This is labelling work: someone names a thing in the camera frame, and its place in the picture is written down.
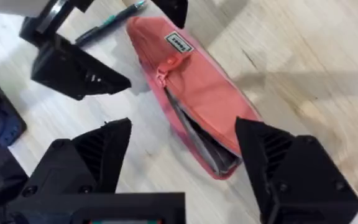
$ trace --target black pen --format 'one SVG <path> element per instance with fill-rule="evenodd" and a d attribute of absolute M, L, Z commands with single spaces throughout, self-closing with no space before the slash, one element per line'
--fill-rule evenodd
<path fill-rule="evenodd" d="M 83 35 L 75 40 L 75 45 L 79 47 L 84 47 L 85 45 L 93 42 L 96 39 L 103 38 L 105 35 L 109 34 L 112 28 L 114 28 L 118 23 L 128 19 L 145 5 L 145 0 L 135 3 L 125 10 L 121 11 L 116 16 L 111 16 L 103 25 L 99 27 L 94 27 L 86 31 Z"/>

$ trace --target wooden floor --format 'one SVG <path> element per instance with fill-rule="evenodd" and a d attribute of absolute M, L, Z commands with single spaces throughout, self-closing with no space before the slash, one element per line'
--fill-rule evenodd
<path fill-rule="evenodd" d="M 150 6 L 145 15 L 159 13 Z M 73 12 L 60 33 L 73 40 L 124 7 L 96 0 L 86 14 Z M 88 52 L 134 87 L 75 101 L 30 80 L 37 50 L 18 38 L 21 22 L 0 14 L 0 86 L 29 126 L 11 147 L 27 173 L 54 139 L 129 117 L 120 192 L 185 191 L 188 223 L 259 223 L 244 167 L 228 181 L 213 180 L 170 130 L 123 28 Z M 358 193 L 358 1 L 190 0 L 186 29 L 268 124 L 318 137 Z"/>

